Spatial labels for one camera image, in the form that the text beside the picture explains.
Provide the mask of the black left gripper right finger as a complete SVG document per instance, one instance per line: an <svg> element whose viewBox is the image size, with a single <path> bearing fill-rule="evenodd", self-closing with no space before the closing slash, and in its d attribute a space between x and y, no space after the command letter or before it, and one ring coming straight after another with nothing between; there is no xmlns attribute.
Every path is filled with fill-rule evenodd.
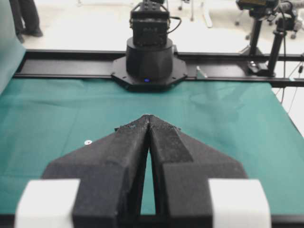
<svg viewBox="0 0 304 228"><path fill-rule="evenodd" d="M239 161L149 116L157 207L173 228L268 228L262 184Z"/></svg>

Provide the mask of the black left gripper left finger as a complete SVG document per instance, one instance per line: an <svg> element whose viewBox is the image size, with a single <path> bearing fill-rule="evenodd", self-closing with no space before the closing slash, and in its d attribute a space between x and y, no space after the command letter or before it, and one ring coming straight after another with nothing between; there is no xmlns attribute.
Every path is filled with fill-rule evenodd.
<svg viewBox="0 0 304 228"><path fill-rule="evenodd" d="M116 228L140 213L149 116L51 161L19 200L17 228Z"/></svg>

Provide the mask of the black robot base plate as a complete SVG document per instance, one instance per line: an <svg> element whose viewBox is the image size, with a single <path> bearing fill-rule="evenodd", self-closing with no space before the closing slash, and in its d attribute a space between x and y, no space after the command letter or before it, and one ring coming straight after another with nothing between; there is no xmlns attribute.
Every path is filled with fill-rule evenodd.
<svg viewBox="0 0 304 228"><path fill-rule="evenodd" d="M113 61L111 73L111 78L124 89L140 92L167 90L185 80L187 76L185 61L176 57L173 58L172 72L166 77L134 76L127 72L125 57Z"/></svg>

